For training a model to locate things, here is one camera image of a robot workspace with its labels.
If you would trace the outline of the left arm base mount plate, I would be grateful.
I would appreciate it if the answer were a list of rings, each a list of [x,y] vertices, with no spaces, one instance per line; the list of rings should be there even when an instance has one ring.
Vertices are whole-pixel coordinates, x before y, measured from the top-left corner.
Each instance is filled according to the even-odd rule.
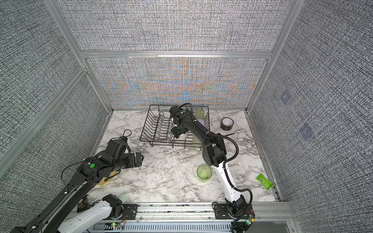
[[[112,209],[109,217],[105,218],[105,220],[135,220],[137,210],[137,204],[122,204],[122,207],[117,205]]]

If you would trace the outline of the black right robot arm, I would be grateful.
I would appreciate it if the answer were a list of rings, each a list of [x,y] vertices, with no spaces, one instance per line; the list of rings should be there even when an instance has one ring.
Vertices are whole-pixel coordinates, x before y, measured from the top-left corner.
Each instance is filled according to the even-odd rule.
[[[169,113],[174,123],[172,134],[175,138],[179,138],[180,135],[187,132],[192,132],[202,143],[203,160],[214,169],[223,186],[229,215],[233,218],[242,216],[252,200],[246,201],[242,193],[249,191],[249,189],[237,188],[228,168],[228,162],[235,159],[239,154],[237,143],[227,136],[211,132],[195,118],[192,109],[185,108],[184,104],[171,107]],[[226,157],[225,140],[230,141],[236,149],[234,155],[230,158]]]

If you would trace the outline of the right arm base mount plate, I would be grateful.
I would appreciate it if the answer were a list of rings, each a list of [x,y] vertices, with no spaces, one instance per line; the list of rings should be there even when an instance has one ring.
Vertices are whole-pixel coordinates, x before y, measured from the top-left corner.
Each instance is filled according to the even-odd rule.
[[[217,220],[227,220],[227,219],[233,219],[233,217],[230,216],[228,212],[227,204],[224,203],[213,203],[212,205],[215,219]]]

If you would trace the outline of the pale yellow-green frosted cup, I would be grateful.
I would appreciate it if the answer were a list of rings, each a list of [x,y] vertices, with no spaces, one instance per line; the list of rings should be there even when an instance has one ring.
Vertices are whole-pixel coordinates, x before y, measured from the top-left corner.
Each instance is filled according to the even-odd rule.
[[[202,146],[202,143],[200,142],[200,140],[198,139],[196,135],[193,135],[191,145],[194,148],[200,148]]]

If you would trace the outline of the short green cup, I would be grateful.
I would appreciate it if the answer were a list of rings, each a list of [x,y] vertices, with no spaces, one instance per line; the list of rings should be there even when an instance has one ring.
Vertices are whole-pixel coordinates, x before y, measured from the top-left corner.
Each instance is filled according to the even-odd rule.
[[[208,165],[200,165],[197,168],[197,176],[200,182],[208,181],[212,176],[212,169]]]

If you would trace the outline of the red cup white outside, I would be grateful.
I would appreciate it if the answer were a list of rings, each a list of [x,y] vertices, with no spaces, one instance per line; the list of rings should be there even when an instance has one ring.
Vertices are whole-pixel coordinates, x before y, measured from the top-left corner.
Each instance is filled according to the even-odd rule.
[[[178,140],[185,140],[187,138],[187,134],[181,134]]]

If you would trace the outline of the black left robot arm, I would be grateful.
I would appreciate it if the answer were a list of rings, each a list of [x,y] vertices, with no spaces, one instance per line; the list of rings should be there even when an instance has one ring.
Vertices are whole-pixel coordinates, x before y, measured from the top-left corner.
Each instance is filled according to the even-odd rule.
[[[78,202],[102,179],[108,181],[112,172],[137,168],[144,156],[132,153],[125,136],[113,138],[105,150],[79,162],[79,167],[65,188],[51,203],[25,226],[16,226],[13,233],[56,233],[63,220]]]

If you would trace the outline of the tall light green cup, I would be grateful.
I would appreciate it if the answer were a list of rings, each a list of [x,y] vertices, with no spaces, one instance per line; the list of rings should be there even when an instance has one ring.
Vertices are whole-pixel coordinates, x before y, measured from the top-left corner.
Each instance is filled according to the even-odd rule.
[[[197,108],[195,110],[195,118],[197,120],[201,119],[201,120],[205,120],[205,111],[203,108]]]

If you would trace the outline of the black wire dish rack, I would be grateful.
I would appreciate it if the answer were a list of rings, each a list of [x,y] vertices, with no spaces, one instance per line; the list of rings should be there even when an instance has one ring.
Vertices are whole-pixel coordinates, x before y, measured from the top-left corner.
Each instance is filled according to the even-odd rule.
[[[175,124],[169,112],[170,108],[170,105],[150,105],[140,141],[149,143],[151,146],[192,148],[194,135],[192,132],[186,133],[185,140],[178,140],[172,134],[171,129]]]

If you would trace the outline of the lilac plastic cup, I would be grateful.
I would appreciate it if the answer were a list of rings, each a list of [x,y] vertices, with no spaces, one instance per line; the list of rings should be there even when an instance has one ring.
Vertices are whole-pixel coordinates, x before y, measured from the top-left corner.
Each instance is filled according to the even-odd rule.
[[[197,119],[198,122],[203,126],[205,127],[205,121],[203,119]]]

